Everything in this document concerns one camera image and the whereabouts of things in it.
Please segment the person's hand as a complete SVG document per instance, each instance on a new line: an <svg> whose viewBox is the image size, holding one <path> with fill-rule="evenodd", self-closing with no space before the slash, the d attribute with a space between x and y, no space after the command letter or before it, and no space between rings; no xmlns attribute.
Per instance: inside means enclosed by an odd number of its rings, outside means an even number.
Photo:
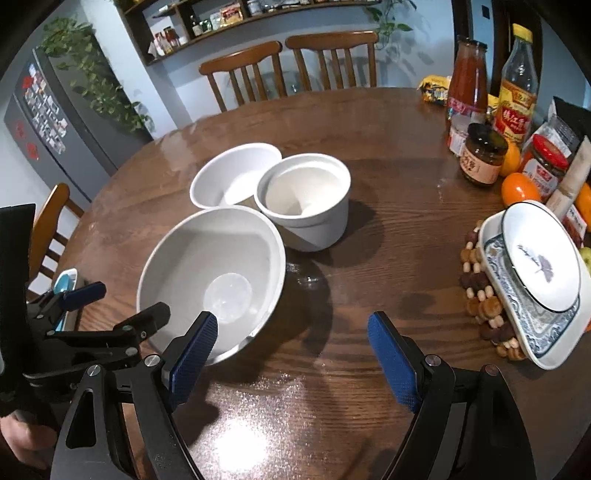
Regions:
<svg viewBox="0 0 591 480"><path fill-rule="evenodd" d="M57 433L44 425L29 424L14 415L1 419L1 450L10 452L19 462L38 470L52 463Z"/></svg>

